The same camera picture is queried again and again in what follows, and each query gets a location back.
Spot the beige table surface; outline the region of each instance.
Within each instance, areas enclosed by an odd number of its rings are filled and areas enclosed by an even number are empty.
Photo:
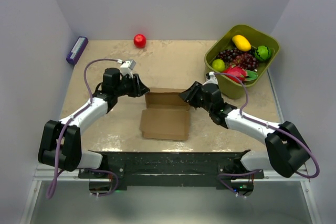
[[[189,88],[194,81],[204,82],[204,55],[215,41],[148,41],[146,48],[137,49],[132,41],[92,40],[75,66],[61,117],[68,116],[88,99],[83,81],[86,64],[99,58],[133,59],[142,82],[155,88]],[[90,66],[87,77],[92,89],[102,81],[105,68],[119,67],[114,62],[97,62]],[[279,121],[271,86],[267,75],[249,89],[249,105],[245,111],[268,121]],[[239,100],[224,100],[240,107]],[[227,130],[212,122],[203,109],[191,109],[189,139],[185,142],[142,138],[139,130],[144,97],[121,97],[113,111],[97,120],[82,135],[82,148],[92,151],[142,152],[240,152],[246,149],[264,150],[257,140],[243,133]]]

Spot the brown box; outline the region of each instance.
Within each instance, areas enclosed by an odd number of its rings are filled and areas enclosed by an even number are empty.
[[[146,138],[187,140],[190,129],[189,104],[179,93],[183,89],[151,88],[145,94],[146,110],[142,111],[140,130]]]

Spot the bunch of grapes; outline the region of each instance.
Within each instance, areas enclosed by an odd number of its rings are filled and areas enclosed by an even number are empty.
[[[237,65],[247,70],[255,70],[259,66],[258,60],[253,56],[254,49],[248,52],[240,51],[238,48],[226,49],[220,52],[216,59],[231,65]]]
[[[245,52],[234,59],[230,65],[237,65],[247,70],[255,70],[259,66],[258,60],[248,52]]]

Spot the green fruit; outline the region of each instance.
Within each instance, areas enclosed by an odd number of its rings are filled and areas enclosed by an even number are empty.
[[[254,53],[254,57],[259,61],[266,61],[271,57],[271,50],[266,46],[259,46]]]
[[[217,59],[212,62],[212,67],[218,72],[223,72],[225,69],[225,63],[221,59]]]

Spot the yellow mango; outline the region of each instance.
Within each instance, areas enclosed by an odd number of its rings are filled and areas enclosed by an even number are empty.
[[[242,35],[233,36],[232,41],[240,51],[247,52],[251,50],[250,42]]]

